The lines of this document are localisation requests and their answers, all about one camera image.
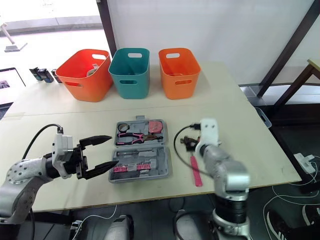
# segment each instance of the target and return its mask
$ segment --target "plastic basket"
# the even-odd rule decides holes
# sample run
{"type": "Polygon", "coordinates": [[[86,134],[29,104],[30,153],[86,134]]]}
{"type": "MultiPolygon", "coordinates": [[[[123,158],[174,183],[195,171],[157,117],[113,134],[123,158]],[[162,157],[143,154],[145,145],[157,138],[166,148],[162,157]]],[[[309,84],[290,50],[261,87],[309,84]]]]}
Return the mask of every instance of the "plastic basket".
{"type": "Polygon", "coordinates": [[[159,51],[161,82],[168,99],[190,98],[195,91],[201,68],[187,48],[159,51]]]}
{"type": "Polygon", "coordinates": [[[115,52],[109,73],[124,99],[144,99],[149,93],[149,50],[121,48],[115,52]]]}
{"type": "Polygon", "coordinates": [[[69,92],[78,100],[87,102],[101,101],[113,81],[108,72],[111,60],[109,53],[103,50],[83,49],[76,52],[55,72],[69,92]],[[90,76],[87,72],[99,67],[90,76]]]}

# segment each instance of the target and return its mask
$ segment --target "pliers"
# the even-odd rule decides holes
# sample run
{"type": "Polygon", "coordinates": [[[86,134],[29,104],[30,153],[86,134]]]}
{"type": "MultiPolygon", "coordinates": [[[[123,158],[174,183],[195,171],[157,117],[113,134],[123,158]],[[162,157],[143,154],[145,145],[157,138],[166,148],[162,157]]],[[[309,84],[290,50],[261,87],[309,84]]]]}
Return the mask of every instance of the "pliers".
{"type": "Polygon", "coordinates": [[[124,132],[124,133],[118,133],[118,138],[124,138],[124,137],[134,137],[137,138],[133,141],[128,142],[117,142],[115,145],[122,146],[122,145],[132,145],[132,144],[143,144],[145,141],[151,141],[156,139],[163,139],[163,136],[156,136],[153,134],[144,135],[143,133],[134,133],[134,132],[124,132]]]}

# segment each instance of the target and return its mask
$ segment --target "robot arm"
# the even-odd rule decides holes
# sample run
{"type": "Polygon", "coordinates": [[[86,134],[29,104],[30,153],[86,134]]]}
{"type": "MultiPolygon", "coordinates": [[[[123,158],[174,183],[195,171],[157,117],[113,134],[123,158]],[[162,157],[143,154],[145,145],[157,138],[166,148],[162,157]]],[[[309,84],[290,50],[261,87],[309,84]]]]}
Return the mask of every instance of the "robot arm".
{"type": "Polygon", "coordinates": [[[17,225],[25,221],[39,188],[55,178],[90,179],[114,167],[117,161],[105,162],[88,170],[83,150],[88,145],[98,145],[111,139],[110,136],[93,136],[79,141],[73,148],[72,136],[57,133],[52,143],[52,153],[42,158],[23,159],[7,172],[0,187],[0,224],[17,225]]]}
{"type": "Polygon", "coordinates": [[[214,179],[216,208],[213,221],[220,235],[243,236],[250,240],[247,198],[250,177],[245,166],[218,147],[218,124],[205,118],[200,123],[201,138],[195,151],[214,179]]]}

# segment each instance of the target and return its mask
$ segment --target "basket handle hole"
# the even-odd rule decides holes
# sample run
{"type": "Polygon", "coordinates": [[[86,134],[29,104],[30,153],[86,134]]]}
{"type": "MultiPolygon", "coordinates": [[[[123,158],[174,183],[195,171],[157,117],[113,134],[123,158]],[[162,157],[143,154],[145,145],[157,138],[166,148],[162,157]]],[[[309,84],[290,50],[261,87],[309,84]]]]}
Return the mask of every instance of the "basket handle hole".
{"type": "Polygon", "coordinates": [[[72,87],[80,87],[80,88],[84,87],[83,85],[81,85],[80,83],[77,83],[77,82],[66,81],[65,84],[67,84],[68,86],[72,86],[72,87]]]}
{"type": "Polygon", "coordinates": [[[185,85],[185,84],[190,84],[191,82],[192,82],[191,80],[176,81],[175,85],[185,85]]]}
{"type": "Polygon", "coordinates": [[[176,59],[180,57],[180,53],[168,53],[165,57],[167,59],[176,59]]]}
{"type": "Polygon", "coordinates": [[[142,54],[141,53],[128,53],[128,57],[129,58],[142,58],[142,54]]]}
{"type": "Polygon", "coordinates": [[[106,60],[107,59],[107,57],[105,55],[101,55],[101,54],[92,54],[92,58],[101,59],[101,60],[106,60]]]}
{"type": "Polygon", "coordinates": [[[121,84],[137,84],[136,80],[120,80],[121,84]]]}

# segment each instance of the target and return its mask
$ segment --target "gray tray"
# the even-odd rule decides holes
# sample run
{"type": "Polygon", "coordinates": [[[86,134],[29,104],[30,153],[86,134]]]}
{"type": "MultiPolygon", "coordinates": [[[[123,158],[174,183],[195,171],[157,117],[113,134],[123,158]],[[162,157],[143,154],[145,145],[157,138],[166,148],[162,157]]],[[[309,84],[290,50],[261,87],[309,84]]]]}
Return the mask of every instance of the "gray tray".
{"type": "Polygon", "coordinates": [[[145,116],[137,116],[135,121],[121,121],[116,125],[114,144],[117,149],[112,153],[112,161],[119,161],[115,167],[127,167],[128,171],[114,172],[109,171],[109,182],[124,183],[136,180],[150,180],[165,178],[169,174],[168,157],[169,151],[165,146],[168,139],[167,125],[162,119],[145,119],[145,116]],[[127,133],[149,133],[149,121],[159,121],[162,123],[161,133],[156,133],[162,139],[148,140],[143,143],[134,143],[132,145],[116,145],[118,142],[131,142],[136,139],[134,137],[118,137],[120,133],[118,126],[120,124],[128,124],[127,133]],[[149,170],[137,170],[140,164],[150,164],[149,170]]]}

